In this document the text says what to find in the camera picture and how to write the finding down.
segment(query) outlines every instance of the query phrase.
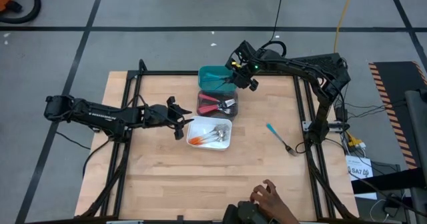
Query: teal bin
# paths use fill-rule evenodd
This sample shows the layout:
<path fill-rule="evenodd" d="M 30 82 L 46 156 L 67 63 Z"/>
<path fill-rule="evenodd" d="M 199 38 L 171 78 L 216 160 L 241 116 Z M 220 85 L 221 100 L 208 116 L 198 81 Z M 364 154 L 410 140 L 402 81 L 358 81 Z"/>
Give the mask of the teal bin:
<path fill-rule="evenodd" d="M 233 83 L 225 83 L 224 78 L 230 77 L 232 70 L 224 66 L 204 66 L 199 69 L 199 87 L 203 91 L 230 92 L 236 90 Z"/>

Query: white label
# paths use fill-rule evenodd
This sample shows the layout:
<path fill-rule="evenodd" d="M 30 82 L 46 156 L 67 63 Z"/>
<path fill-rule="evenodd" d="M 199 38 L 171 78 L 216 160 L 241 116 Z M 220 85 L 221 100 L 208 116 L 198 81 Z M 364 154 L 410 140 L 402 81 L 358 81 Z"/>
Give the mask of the white label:
<path fill-rule="evenodd" d="M 347 168 L 348 171 L 351 172 L 353 175 L 365 179 L 368 177 L 373 177 L 372 175 L 372 168 L 370 167 L 371 160 L 368 158 L 359 158 L 359 157 L 353 157 L 353 156 L 346 156 L 347 161 Z M 350 176 L 350 179 L 357 180 L 357 178 Z M 357 194 L 354 195 L 355 197 L 359 198 L 365 198 L 365 199 L 371 199 L 371 200 L 377 200 L 376 193 L 364 193 L 364 194 Z"/>

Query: wooden tabletop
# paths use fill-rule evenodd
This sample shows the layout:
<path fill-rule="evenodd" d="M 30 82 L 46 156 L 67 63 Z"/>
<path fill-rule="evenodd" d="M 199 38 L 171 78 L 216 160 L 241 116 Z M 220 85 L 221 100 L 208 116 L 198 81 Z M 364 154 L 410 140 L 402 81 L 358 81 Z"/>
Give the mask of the wooden tabletop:
<path fill-rule="evenodd" d="M 109 74 L 103 104 L 120 106 L 125 78 L 126 72 Z M 233 121 L 231 145 L 225 151 L 192 148 L 185 138 L 176 141 L 167 127 L 133 131 L 120 219 L 174 220 L 183 215 L 185 220 L 221 220 L 229 204 L 248 200 L 256 185 L 270 179 L 300 221 L 316 220 L 305 155 L 289 155 L 266 128 L 266 123 L 271 123 L 293 148 L 303 141 L 293 79 L 256 79 L 260 83 L 256 91 L 238 90 L 239 113 Z M 175 96 L 178 105 L 193 113 L 198 91 L 197 76 L 143 76 L 141 84 L 141 95 L 149 105 L 165 105 L 169 96 Z M 304 89 L 302 95 L 308 117 Z M 333 111 L 329 119 L 334 120 Z M 338 134 L 330 133 L 328 138 L 340 142 Z M 102 133 L 95 134 L 91 149 L 106 139 Z M 88 163 L 76 215 L 82 214 L 103 189 L 112 147 L 108 144 Z M 323 150 L 331 188 L 350 212 L 358 215 L 342 148 L 324 141 Z M 319 190 L 327 216 L 320 186 Z"/>

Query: power cord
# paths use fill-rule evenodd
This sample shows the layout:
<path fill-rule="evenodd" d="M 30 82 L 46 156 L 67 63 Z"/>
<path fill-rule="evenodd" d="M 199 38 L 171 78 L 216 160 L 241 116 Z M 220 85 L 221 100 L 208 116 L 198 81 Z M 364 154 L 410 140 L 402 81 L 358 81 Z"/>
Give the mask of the power cord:
<path fill-rule="evenodd" d="M 90 150 L 90 148 L 85 147 L 84 145 L 82 145 L 82 144 L 80 144 L 80 143 L 78 143 L 78 142 L 76 142 L 76 141 L 74 141 L 74 140 L 72 140 L 72 139 L 68 138 L 66 135 L 64 135 L 64 134 L 62 134 L 62 133 L 60 133 L 60 132 L 58 132 L 58 131 L 56 131 L 55 133 L 56 133 L 56 134 L 58 134 L 58 135 L 60 135 L 60 136 L 62 136 L 62 137 L 63 137 L 63 138 L 65 138 L 66 140 L 68 140 L 68 141 L 70 141 L 70 142 L 72 142 L 72 143 L 74 143 L 74 144 L 79 145 L 80 147 L 82 147 L 82 148 L 84 148 L 84 149 Z"/>
<path fill-rule="evenodd" d="M 399 104 L 399 105 L 395 105 L 394 107 L 401 107 L 401 106 L 405 106 L 406 105 L 406 103 L 401 103 L 401 104 Z M 384 108 L 375 108 L 375 109 L 372 109 L 372 110 L 369 110 L 369 111 L 365 111 L 365 112 L 363 112 L 363 113 L 361 113 L 361 114 L 359 114 L 359 115 L 354 115 L 354 116 L 352 116 L 352 117 L 349 117 L 348 119 L 347 119 L 347 121 L 348 120 L 350 120 L 351 118 L 360 118 L 360 117 L 365 117 L 365 116 L 368 116 L 368 115 L 373 115 L 373 114 L 377 114 L 377 113 L 381 113 L 381 112 L 383 112 L 383 111 L 386 111 L 387 109 L 384 107 Z"/>
<path fill-rule="evenodd" d="M 273 35 L 272 38 L 270 38 L 270 41 L 273 40 L 274 34 L 276 33 L 276 27 L 278 25 L 278 19 L 279 19 L 279 13 L 280 13 L 280 7 L 282 6 L 282 0 L 279 0 L 279 7 L 278 7 L 278 13 L 276 15 L 276 21 L 274 22 L 274 28 L 273 28 Z"/>
<path fill-rule="evenodd" d="M 373 206 L 371 207 L 371 210 L 369 210 L 369 216 L 371 217 L 371 220 L 372 221 L 375 221 L 376 222 L 376 220 L 372 217 L 372 210 L 374 209 L 374 207 L 377 205 L 377 204 L 379 204 L 380 202 L 382 202 L 382 201 L 386 201 L 385 199 L 381 199 L 381 200 L 378 200 L 377 202 L 375 202 L 375 204 L 373 204 Z M 386 222 L 386 220 L 387 220 L 387 218 L 390 216 L 390 214 L 388 214 L 387 213 L 387 215 L 386 215 L 386 218 L 382 221 L 382 222 Z"/>
<path fill-rule="evenodd" d="M 338 35 L 340 34 L 340 27 L 341 27 L 341 24 L 342 24 L 342 20 L 344 20 L 344 16 L 346 15 L 349 3 L 350 3 L 350 0 L 346 0 L 346 4 L 344 5 L 344 8 L 342 9 L 340 21 L 338 22 L 338 26 L 336 27 L 335 41 L 334 41 L 334 53 L 336 53 L 336 47 L 337 47 L 337 44 L 338 44 Z"/>
<path fill-rule="evenodd" d="M 341 144 L 339 144 L 337 141 L 334 141 L 334 140 L 329 139 L 329 138 L 325 138 L 325 140 L 328 140 L 328 141 L 333 142 L 334 144 L 337 144 L 339 147 L 341 147 L 341 148 L 344 150 L 344 152 L 346 152 L 346 150 L 344 149 L 344 147 L 343 147 Z M 295 152 L 296 152 L 296 153 L 298 153 L 298 154 L 303 154 L 303 153 L 305 153 L 305 152 L 306 152 L 306 150 L 304 150 L 304 151 L 298 151 L 298 147 L 299 147 L 300 145 L 302 145 L 302 144 L 304 144 L 304 142 L 303 142 L 303 141 L 302 141 L 302 142 L 300 142 L 300 143 L 298 143 L 298 144 L 295 146 Z"/>
<path fill-rule="evenodd" d="M 91 159 L 91 157 L 97 153 L 99 150 L 101 150 L 104 146 L 106 146 L 111 140 L 108 139 L 106 142 L 104 142 L 102 145 L 100 145 L 98 148 L 96 148 L 95 150 L 92 151 L 92 153 L 89 154 L 89 156 L 87 157 L 85 164 L 83 164 L 83 177 L 85 177 L 85 172 L 86 172 L 86 165 L 89 162 L 89 160 Z"/>

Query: white container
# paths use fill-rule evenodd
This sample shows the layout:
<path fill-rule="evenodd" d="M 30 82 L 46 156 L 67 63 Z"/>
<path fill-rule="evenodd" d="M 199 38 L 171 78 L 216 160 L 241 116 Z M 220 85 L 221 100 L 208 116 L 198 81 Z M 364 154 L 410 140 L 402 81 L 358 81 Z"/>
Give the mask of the white container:
<path fill-rule="evenodd" d="M 230 141 L 232 138 L 232 122 L 228 119 L 212 118 L 212 117 L 192 117 L 194 121 L 189 123 L 188 132 L 187 132 L 187 144 L 195 148 L 211 149 L 216 151 L 225 151 L 230 146 Z M 225 141 L 212 141 L 209 143 L 201 145 L 192 145 L 189 143 L 189 140 L 194 137 L 199 137 L 205 135 L 212 130 L 218 124 L 226 124 L 230 128 L 230 135 Z"/>

